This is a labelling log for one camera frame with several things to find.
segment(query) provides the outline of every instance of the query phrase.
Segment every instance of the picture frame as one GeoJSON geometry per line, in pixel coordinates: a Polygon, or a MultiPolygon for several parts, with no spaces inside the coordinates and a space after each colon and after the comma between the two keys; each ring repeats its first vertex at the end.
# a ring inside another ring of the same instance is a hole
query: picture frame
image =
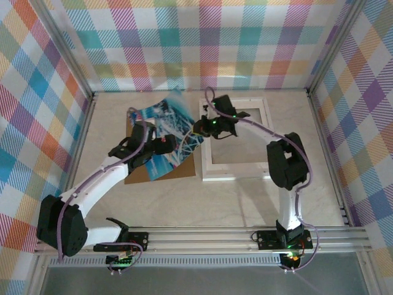
{"type": "MultiPolygon", "coordinates": [[[[231,98],[233,107],[236,109],[258,109],[262,124],[273,130],[273,123],[264,97],[231,98]]],[[[203,106],[205,100],[200,100],[200,115],[206,114],[203,106]]],[[[213,163],[211,140],[205,138],[201,145],[202,153],[202,180],[203,181],[227,181],[240,178],[270,179],[267,162],[255,163],[213,163]]]]}

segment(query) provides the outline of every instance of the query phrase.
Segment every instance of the aluminum rail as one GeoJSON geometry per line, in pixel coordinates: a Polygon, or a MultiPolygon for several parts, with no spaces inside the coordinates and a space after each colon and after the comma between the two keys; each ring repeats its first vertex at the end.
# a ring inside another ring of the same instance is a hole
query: aluminum rail
{"type": "MultiPolygon", "coordinates": [[[[275,227],[135,227],[130,232],[148,232],[148,254],[245,254],[287,253],[288,250],[258,250],[251,235],[257,230],[275,227]]],[[[310,230],[315,241],[316,233],[310,230]]],[[[319,253],[368,251],[371,244],[363,227],[319,227],[319,253]]],[[[38,255],[55,255],[57,250],[45,243],[36,247],[38,255]]],[[[93,247],[83,248],[78,254],[95,254],[93,247]]]]}

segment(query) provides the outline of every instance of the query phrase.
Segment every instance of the blue poster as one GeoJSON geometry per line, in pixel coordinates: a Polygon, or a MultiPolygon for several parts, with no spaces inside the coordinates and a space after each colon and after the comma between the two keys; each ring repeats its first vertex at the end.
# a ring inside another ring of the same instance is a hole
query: blue poster
{"type": "MultiPolygon", "coordinates": [[[[173,134],[177,147],[170,154],[153,155],[145,166],[153,181],[179,166],[203,142],[203,137],[191,133],[194,120],[180,90],[173,90],[161,102],[140,110],[143,119],[157,128],[157,137],[173,134]]],[[[131,114],[131,122],[141,120],[131,114]]]]}

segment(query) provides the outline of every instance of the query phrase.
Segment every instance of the glass panel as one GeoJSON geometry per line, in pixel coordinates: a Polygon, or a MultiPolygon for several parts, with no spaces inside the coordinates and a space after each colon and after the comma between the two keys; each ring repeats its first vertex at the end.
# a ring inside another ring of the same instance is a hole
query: glass panel
{"type": "Polygon", "coordinates": [[[368,294],[355,253],[319,254],[298,275],[276,267],[136,267],[122,276],[105,268],[49,268],[42,290],[42,295],[368,294]]]}

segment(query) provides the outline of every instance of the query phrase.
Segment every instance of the plaid wall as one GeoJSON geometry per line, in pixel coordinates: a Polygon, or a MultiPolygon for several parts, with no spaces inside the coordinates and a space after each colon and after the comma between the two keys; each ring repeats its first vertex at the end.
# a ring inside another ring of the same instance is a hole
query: plaid wall
{"type": "Polygon", "coordinates": [[[316,104],[355,224],[393,294],[393,0],[368,0],[316,104]]]}
{"type": "Polygon", "coordinates": [[[21,294],[40,201],[58,195],[87,99],[27,0],[0,0],[0,294],[21,294]]]}
{"type": "Polygon", "coordinates": [[[351,0],[45,2],[92,89],[123,91],[303,88],[351,0]]]}

